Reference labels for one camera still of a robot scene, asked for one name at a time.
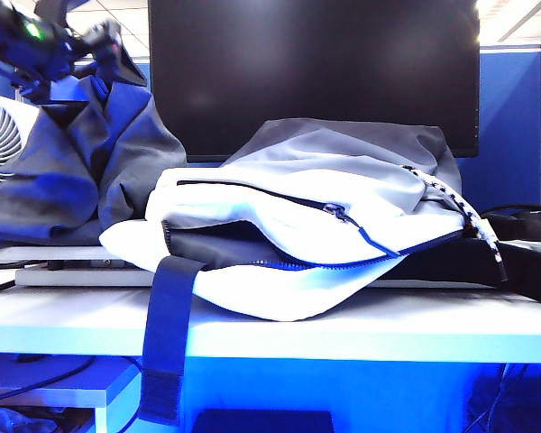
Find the zipper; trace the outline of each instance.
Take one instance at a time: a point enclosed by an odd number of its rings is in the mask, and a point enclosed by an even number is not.
[[[361,226],[359,223],[357,223],[354,219],[352,219],[349,215],[346,213],[346,209],[341,206],[337,205],[335,203],[322,203],[320,201],[310,200],[307,198],[296,198],[291,196],[285,196],[283,194],[279,194],[277,192],[268,191],[266,189],[261,189],[258,187],[254,187],[251,185],[244,185],[242,183],[238,182],[228,182],[228,181],[216,181],[216,180],[179,180],[177,182],[177,185],[196,185],[196,184],[208,184],[208,185],[232,185],[236,187],[245,187],[249,189],[255,189],[257,191],[263,192],[265,194],[271,195],[273,197],[277,198],[283,198],[285,200],[288,200],[293,203],[297,203],[302,206],[306,207],[312,207],[314,209],[319,209],[327,214],[333,215],[336,219],[339,219],[345,223],[350,223],[353,226],[355,226],[361,235],[362,239],[369,244],[370,246],[376,248],[377,250],[389,255],[391,258],[397,258],[400,256],[400,253],[397,253],[394,250],[391,250],[390,248],[386,247],[383,244],[378,243],[377,241],[373,240],[367,231],[364,229],[363,226]]]
[[[172,253],[171,248],[170,248],[171,233],[170,233],[170,226],[169,226],[168,221],[162,221],[162,229],[164,231],[164,241],[166,242],[169,252]],[[418,253],[420,251],[433,248],[440,244],[444,244],[448,241],[461,237],[462,233],[463,233],[463,230],[458,230],[456,232],[452,232],[449,235],[443,235],[443,236],[437,237],[436,239],[426,241],[422,244],[410,246],[409,248],[400,250],[396,256],[391,256],[387,254],[387,255],[383,255],[382,257],[376,257],[374,259],[368,259],[368,260],[361,260],[359,262],[340,263],[340,264],[312,263],[312,262],[305,262],[293,257],[293,261],[295,262],[253,260],[253,261],[248,261],[248,262],[234,263],[233,266],[255,265],[255,266],[264,266],[267,268],[279,269],[283,271],[304,271],[304,270],[313,269],[313,268],[322,268],[322,269],[330,269],[330,270],[359,268],[359,267],[366,266],[369,264],[380,263],[380,262],[384,262],[386,260],[390,260],[393,258],[397,258],[397,257],[401,257],[404,255],[409,255],[413,253]]]

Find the white desk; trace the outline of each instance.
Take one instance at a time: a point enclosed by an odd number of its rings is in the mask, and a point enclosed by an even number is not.
[[[149,291],[0,292],[0,353],[140,355]],[[195,299],[188,356],[541,363],[541,304],[464,290],[365,289],[295,323],[249,318]]]

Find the computer monitor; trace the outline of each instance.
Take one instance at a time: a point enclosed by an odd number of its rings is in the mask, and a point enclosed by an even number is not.
[[[190,161],[267,120],[440,126],[477,153],[476,0],[150,0],[151,81]]]

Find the zipper pull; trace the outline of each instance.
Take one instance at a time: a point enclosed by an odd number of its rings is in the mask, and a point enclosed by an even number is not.
[[[376,241],[373,241],[367,231],[364,229],[364,227],[360,226],[359,223],[357,223],[354,219],[346,215],[346,210],[341,205],[336,205],[335,203],[326,203],[323,206],[323,210],[331,215],[334,215],[337,219],[340,219],[345,223],[351,223],[353,226],[357,227],[362,238],[367,241],[367,244],[369,244],[370,246],[375,247],[379,251],[383,251],[385,254],[389,255],[393,259],[400,257],[400,254],[396,251],[393,251],[386,246],[381,245]]]

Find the black strap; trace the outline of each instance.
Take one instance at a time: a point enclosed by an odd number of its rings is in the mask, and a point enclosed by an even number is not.
[[[154,274],[142,350],[140,419],[179,424],[192,288],[204,266],[172,255]]]

